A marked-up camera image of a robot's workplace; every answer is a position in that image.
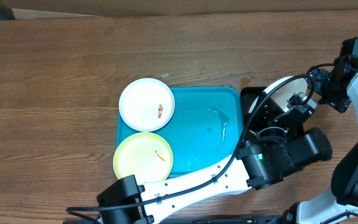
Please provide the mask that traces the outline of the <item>cream white plate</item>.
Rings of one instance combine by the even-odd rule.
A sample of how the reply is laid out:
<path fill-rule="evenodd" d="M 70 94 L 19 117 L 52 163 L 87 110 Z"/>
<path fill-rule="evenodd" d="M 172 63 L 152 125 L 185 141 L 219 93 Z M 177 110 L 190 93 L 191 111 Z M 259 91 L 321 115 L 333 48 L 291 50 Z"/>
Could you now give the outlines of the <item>cream white plate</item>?
<path fill-rule="evenodd" d="M 263 88 L 262 93 L 269 93 L 276 86 L 283 83 L 285 80 L 288 80 L 291 76 L 281 78 L 266 88 Z M 287 101 L 293 96 L 294 93 L 307 93 L 307 82 L 305 79 L 297 79 L 294 80 L 285 86 L 281 87 L 281 89 L 277 90 L 272 96 L 271 99 L 283 110 L 283 112 L 287 112 L 289 110 L 287 106 Z"/>

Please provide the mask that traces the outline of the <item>white plate with ketchup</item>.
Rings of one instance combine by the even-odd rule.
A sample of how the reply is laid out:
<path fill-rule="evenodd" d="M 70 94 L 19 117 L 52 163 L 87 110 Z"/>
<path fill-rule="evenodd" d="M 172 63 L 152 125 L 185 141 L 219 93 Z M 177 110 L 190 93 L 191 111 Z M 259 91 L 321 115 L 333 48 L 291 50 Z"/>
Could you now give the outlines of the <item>white plate with ketchup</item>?
<path fill-rule="evenodd" d="M 154 78 L 133 81 L 122 91 L 119 113 L 132 129 L 152 132 L 164 127 L 172 118 L 175 98 L 171 89 Z"/>

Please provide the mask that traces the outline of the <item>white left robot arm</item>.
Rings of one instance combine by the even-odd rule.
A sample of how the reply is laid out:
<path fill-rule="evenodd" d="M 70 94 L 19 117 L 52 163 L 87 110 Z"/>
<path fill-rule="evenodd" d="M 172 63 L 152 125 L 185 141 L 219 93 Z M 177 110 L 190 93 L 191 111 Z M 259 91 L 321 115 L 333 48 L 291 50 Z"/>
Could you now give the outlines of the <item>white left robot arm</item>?
<path fill-rule="evenodd" d="M 251 109 L 250 125 L 236 152 L 207 168 L 160 182 L 138 183 L 133 175 L 97 197 L 102 223 L 161 223 L 190 205 L 223 195 L 237 195 L 281 182 L 305 166 L 332 158 L 322 130 L 303 130 L 293 109 L 275 118 Z"/>

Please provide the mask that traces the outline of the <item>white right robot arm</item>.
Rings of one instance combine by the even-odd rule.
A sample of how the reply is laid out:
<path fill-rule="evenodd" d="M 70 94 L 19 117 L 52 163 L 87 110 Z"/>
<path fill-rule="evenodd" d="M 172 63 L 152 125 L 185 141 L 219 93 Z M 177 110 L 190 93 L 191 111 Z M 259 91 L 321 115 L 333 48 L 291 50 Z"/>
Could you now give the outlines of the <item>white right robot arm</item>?
<path fill-rule="evenodd" d="M 354 75 L 346 86 L 353 102 L 358 125 L 358 63 L 351 66 Z M 336 166 L 331 188 L 309 201 L 293 204 L 272 223 L 339 223 L 358 218 L 358 142 Z"/>

